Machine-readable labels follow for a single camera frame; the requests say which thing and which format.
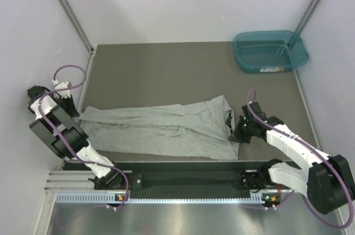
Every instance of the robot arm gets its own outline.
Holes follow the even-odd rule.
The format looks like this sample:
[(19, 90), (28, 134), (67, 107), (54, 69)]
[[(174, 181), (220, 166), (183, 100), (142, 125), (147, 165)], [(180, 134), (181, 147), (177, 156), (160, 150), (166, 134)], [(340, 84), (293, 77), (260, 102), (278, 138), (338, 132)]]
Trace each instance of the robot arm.
[[(54, 85), (56, 90), (60, 90), (70, 87), (70, 82), (54, 83)], [(47, 92), (49, 92), (49, 89), (42, 86), (34, 86), (27, 91), (31, 99), (28, 108), (36, 116), (36, 120), (29, 127), (58, 157), (72, 159), (74, 156), (39, 113), (39, 99)], [(107, 157), (100, 155), (92, 148), (90, 142), (87, 140), (88, 135), (72, 119), (75, 116), (79, 116), (79, 113), (75, 109), (73, 97), (69, 90), (58, 92), (57, 96), (47, 95), (44, 97), (42, 100), (42, 110), (46, 117), (62, 132), (80, 159), (114, 166)], [(95, 189), (119, 189), (124, 184), (122, 175), (111, 168), (96, 164), (86, 164), (86, 166), (96, 175), (94, 179), (89, 179), (94, 182)]]
[(257, 136), (281, 150), (299, 168), (294, 168), (281, 160), (271, 160), (262, 165), (257, 170), (257, 174), (243, 173), (242, 177), (247, 185), (262, 189), (282, 184), (308, 197), (318, 212), (327, 214), (345, 205), (347, 199), (332, 171), (314, 154), (317, 151), (339, 173), (347, 186), (351, 199), (355, 199), (355, 183), (349, 164), (344, 157), (341, 155), (332, 157), (314, 147), (312, 150), (305, 148), (295, 140), (295, 138), (301, 138), (294, 134), (283, 121), (274, 116), (267, 118), (258, 102), (250, 103), (250, 107), (261, 120), (289, 136), (269, 129), (251, 115), (247, 106), (243, 106), (245, 116), (240, 116), (236, 129), (229, 140), (249, 144), (251, 137)]

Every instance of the metal floor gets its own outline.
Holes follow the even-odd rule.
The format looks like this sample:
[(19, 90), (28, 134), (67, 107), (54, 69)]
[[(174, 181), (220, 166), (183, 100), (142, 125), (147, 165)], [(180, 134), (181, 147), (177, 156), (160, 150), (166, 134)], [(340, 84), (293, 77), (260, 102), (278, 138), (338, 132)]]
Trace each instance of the metal floor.
[[(56, 204), (48, 235), (341, 235), (307, 210), (294, 194), (279, 210), (255, 210), (244, 205), (125, 205), (117, 212), (105, 206)], [(336, 213), (324, 219), (340, 224)]]
[[(191, 104), (224, 95), (237, 119), (251, 88), (267, 116), (279, 117), (315, 146), (294, 73), (246, 74), (235, 62), (232, 42), (99, 45), (84, 109)], [(115, 161), (209, 160), (102, 153)], [(260, 139), (240, 145), (240, 160), (272, 158), (287, 159)]]

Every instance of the enclosure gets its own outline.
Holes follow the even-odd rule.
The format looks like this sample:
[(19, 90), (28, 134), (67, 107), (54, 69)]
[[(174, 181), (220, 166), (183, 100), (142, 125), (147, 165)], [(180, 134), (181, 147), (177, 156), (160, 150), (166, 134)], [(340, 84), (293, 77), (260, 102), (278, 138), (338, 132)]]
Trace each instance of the enclosure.
[[(85, 84), (72, 91), (81, 112), (90, 106), (109, 110), (189, 105), (223, 95), (237, 122), (248, 91), (256, 89), (268, 115), (282, 118), (316, 148), (346, 157), (354, 171), (353, 0), (1, 2), (4, 233), (355, 234), (353, 224), (344, 231), (327, 228), (312, 217), (298, 194), (270, 213), (238, 205), (125, 205), (117, 213), (96, 208), (58, 229), (55, 219), (68, 223), (89, 206), (54, 205), (55, 197), (45, 194), (48, 174), (60, 168), (61, 160), (28, 128), (34, 117), (26, 96), (33, 85), (50, 86), (60, 66), (75, 64), (88, 74)], [(299, 34), (308, 63), (280, 73), (242, 71), (235, 60), (234, 37), (270, 30)], [(74, 69), (60, 77), (72, 83), (82, 80)], [(201, 156), (99, 153), (122, 164), (224, 162)], [(288, 160), (257, 138), (240, 144), (237, 155), (237, 162)], [(326, 219), (341, 224), (348, 214), (343, 206)]]

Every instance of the metal frame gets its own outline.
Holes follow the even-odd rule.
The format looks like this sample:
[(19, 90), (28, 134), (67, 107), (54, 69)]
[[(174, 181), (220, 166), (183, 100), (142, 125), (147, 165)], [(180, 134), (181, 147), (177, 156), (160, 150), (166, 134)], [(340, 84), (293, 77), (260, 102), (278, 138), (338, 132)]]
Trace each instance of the metal frame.
[(67, 0), (58, 0), (59, 3), (62, 5), (65, 13), (68, 16), (68, 19), (72, 23), (74, 29), (77, 31), (79, 37), (83, 41), (83, 44), (87, 48), (88, 51), (92, 52), (94, 50), (93, 46), (91, 45), (88, 37), (86, 36), (82, 26), (80, 25), (78, 19), (76, 18), (72, 8), (69, 5), (69, 2)]
[(53, 214), (56, 199), (57, 199), (57, 193), (55, 192), (44, 193), (41, 211), (38, 215), (38, 219), (33, 231), (33, 235), (47, 235), (50, 219)]
[[(307, 10), (305, 11), (301, 21), (299, 22), (299, 24), (295, 30), (296, 34), (300, 35), (302, 33), (302, 31), (305, 28), (306, 24), (308, 23), (309, 19), (311, 18), (311, 16), (315, 12), (315, 9), (317, 8), (319, 2), (320, 2), (320, 0), (311, 0), (310, 5), (308, 6)], [(297, 80), (298, 88), (299, 88), (301, 96), (302, 96), (303, 103), (306, 108), (306, 113), (307, 113), (308, 119), (310, 120), (313, 135), (315, 136), (317, 148), (323, 151), (324, 147), (323, 147), (322, 139), (321, 139), (319, 129), (317, 126), (317, 122), (315, 119), (315, 115), (311, 109), (308, 95), (305, 91), (305, 85), (303, 84), (303, 81), (302, 81), (301, 75), (300, 75), (300, 70), (298, 68), (295, 69), (295, 77)]]
[(93, 51), (90, 53), (87, 65), (85, 67), (85, 71), (87, 72), (87, 80), (85, 81), (85, 83), (80, 88), (79, 97), (78, 97), (78, 100), (77, 100), (77, 103), (76, 103), (79, 112), (83, 111), (84, 99), (85, 99), (85, 95), (86, 95), (87, 89), (88, 89), (89, 79), (90, 79), (90, 75), (91, 75), (91, 72), (92, 72), (92, 67), (93, 67), (94, 58), (95, 58), (95, 55), (96, 55), (96, 50), (97, 50), (97, 48), (95, 47), (93, 49)]

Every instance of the gray table surface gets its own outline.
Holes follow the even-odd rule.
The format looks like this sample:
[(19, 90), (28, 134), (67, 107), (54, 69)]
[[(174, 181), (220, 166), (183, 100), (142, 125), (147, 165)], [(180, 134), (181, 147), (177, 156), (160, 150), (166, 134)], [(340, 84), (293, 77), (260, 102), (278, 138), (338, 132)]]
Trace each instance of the gray table surface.
[[(236, 119), (254, 88), (268, 116), (282, 119), (310, 144), (315, 140), (295, 75), (246, 74), (237, 65), (232, 42), (99, 45), (84, 108), (98, 109), (191, 104), (224, 95)], [(194, 161), (203, 157), (102, 152), (115, 161)], [(240, 160), (286, 159), (260, 139), (239, 149)]]

